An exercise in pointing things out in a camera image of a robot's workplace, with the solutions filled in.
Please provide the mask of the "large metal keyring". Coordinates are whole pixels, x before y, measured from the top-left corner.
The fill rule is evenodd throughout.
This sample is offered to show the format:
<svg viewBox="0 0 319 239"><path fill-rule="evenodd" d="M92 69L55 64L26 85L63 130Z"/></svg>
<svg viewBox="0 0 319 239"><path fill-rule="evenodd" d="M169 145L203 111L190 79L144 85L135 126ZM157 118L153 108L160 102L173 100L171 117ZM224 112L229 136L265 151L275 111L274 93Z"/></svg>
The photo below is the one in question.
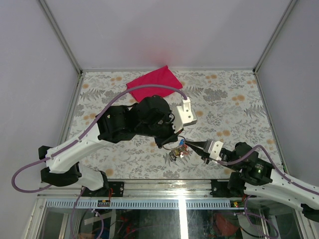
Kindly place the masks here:
<svg viewBox="0 0 319 239"><path fill-rule="evenodd" d="M171 150L182 147L182 145L179 145L179 143L182 139L184 139L186 141L186 138L184 136L179 135L177 142L166 144L163 146L163 149L171 151Z"/></svg>

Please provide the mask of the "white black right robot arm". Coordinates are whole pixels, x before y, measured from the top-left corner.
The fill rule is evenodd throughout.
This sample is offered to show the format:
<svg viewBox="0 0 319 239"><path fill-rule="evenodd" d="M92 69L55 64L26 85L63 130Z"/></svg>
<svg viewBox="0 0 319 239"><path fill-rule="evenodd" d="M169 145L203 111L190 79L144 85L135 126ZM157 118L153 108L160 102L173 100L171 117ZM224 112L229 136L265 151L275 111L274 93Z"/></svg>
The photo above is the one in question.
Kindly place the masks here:
<svg viewBox="0 0 319 239"><path fill-rule="evenodd" d="M211 194L216 197L263 197L300 211L307 219L319 220L319 188L296 179L280 170L273 160L259 157L257 149L245 142L235 144L233 150L220 141L185 141L205 164L216 163L231 170L226 182L212 180Z"/></svg>

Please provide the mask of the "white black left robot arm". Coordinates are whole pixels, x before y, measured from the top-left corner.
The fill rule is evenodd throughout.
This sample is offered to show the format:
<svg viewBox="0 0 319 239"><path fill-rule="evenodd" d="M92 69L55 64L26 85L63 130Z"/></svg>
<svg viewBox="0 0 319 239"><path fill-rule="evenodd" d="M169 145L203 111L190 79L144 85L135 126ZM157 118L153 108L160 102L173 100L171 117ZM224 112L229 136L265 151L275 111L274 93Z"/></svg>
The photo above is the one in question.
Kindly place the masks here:
<svg viewBox="0 0 319 239"><path fill-rule="evenodd" d="M158 147L177 140L171 109L160 96L146 97L131 106L111 106L96 120L92 128L57 147L39 148L39 155L48 157L40 172L43 182L57 187L78 184L102 197L109 191L107 176L82 165L84 157L136 135L153 137Z"/></svg>

